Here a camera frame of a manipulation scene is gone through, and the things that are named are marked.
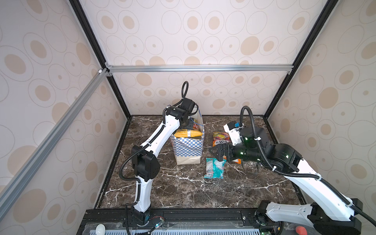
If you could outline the Fox's fruit candy packet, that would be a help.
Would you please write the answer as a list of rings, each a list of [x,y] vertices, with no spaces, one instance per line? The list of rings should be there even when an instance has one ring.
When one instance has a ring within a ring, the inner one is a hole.
[[[213,141],[212,146],[215,147],[220,144],[231,143],[231,139],[228,133],[226,132],[213,132]]]

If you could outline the yellow snack packet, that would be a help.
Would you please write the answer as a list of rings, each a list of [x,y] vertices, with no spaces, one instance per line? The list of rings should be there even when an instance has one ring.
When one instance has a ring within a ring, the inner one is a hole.
[[[196,138],[201,137],[203,133],[199,130],[191,130],[191,129],[179,129],[174,134],[175,138]]]

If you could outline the teal mint candy packet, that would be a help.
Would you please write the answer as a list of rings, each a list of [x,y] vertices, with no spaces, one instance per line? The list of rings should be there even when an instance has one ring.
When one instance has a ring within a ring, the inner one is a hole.
[[[219,161],[216,158],[207,158],[206,159],[206,174],[204,178],[214,179],[214,178],[223,178],[224,166],[227,161]]]

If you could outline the blue checkered paper bag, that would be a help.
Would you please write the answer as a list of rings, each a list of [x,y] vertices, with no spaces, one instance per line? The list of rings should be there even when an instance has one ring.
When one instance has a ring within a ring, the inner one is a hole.
[[[205,128],[203,118],[198,111],[196,118],[193,119],[194,126],[192,130],[199,130],[203,133],[201,137],[196,138],[175,138],[174,134],[170,136],[173,152],[177,165],[199,164],[203,154],[203,144],[205,137]]]

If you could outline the orange candy packet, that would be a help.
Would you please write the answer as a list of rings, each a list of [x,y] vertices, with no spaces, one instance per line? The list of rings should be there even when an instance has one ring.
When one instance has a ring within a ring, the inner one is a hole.
[[[233,163],[241,164],[241,159],[232,160]]]

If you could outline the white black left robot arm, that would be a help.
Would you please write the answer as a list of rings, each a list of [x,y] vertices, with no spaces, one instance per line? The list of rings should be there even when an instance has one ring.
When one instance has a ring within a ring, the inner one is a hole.
[[[168,106],[163,111],[163,120],[153,134],[140,146],[132,149],[132,167],[136,176],[136,198],[132,215],[139,225],[145,225],[150,217],[150,195],[154,178],[161,165],[157,159],[166,141],[180,127],[189,123],[189,118],[198,110],[197,104],[183,98],[179,104]]]

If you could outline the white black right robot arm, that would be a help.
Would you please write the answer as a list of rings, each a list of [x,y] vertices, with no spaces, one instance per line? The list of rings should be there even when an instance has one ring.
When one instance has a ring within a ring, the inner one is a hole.
[[[321,235],[359,235],[362,202],[340,193],[317,173],[301,154],[287,144],[274,144],[259,127],[224,126],[230,142],[210,148],[218,161],[257,162],[282,175],[305,191],[313,203],[287,205],[264,200],[256,213],[256,221],[289,222],[314,228]]]

